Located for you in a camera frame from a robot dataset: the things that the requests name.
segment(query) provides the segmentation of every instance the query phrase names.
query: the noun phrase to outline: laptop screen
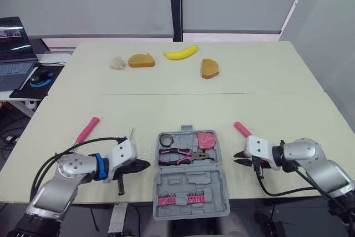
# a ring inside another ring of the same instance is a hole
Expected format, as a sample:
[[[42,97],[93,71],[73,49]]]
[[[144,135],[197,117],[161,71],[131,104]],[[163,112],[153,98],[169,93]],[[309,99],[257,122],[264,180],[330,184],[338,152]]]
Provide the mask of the laptop screen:
[[[0,18],[0,62],[36,58],[18,17]]]

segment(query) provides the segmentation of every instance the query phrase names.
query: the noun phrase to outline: mouse pad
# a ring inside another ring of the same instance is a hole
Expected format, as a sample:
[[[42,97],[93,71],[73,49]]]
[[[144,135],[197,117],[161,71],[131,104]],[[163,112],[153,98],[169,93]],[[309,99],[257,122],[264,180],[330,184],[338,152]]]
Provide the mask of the mouse pad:
[[[14,90],[10,95],[10,98],[38,98],[43,99],[52,84],[54,83],[55,79],[58,77],[59,73],[62,71],[63,66],[40,66],[38,69],[35,70],[33,75],[38,72],[46,71],[48,72],[47,79],[39,84],[31,84],[29,79],[26,81],[25,85],[22,87],[21,90]]]

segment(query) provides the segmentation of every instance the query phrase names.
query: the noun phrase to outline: yellow banana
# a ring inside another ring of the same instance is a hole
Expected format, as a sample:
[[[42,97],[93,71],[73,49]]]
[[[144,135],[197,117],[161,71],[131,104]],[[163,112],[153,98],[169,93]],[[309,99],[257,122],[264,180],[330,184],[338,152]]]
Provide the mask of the yellow banana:
[[[163,52],[163,54],[164,54],[164,56],[166,56],[167,58],[169,58],[171,60],[179,60],[179,59],[183,59],[183,58],[187,58],[187,57],[191,56],[198,49],[199,49],[199,46],[194,44],[193,46],[188,47],[188,48],[181,50],[181,51]]]

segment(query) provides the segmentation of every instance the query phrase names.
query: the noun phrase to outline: white food item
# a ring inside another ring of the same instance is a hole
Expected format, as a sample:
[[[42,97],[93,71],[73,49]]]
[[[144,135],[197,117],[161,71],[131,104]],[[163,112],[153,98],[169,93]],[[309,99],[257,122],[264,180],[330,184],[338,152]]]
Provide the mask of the white food item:
[[[123,61],[121,57],[116,57],[111,60],[110,67],[113,69],[124,69],[126,63]]]

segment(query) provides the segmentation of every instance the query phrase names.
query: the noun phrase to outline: bread slice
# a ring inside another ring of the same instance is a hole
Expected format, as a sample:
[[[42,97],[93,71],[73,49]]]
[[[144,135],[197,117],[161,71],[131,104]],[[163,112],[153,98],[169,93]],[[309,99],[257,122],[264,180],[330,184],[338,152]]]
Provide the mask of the bread slice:
[[[128,59],[128,64],[131,68],[145,68],[153,67],[155,65],[155,61],[149,53],[147,53],[147,55],[136,54]]]
[[[201,64],[202,68],[202,78],[211,79],[212,77],[219,74],[218,63],[212,59],[204,58]]]

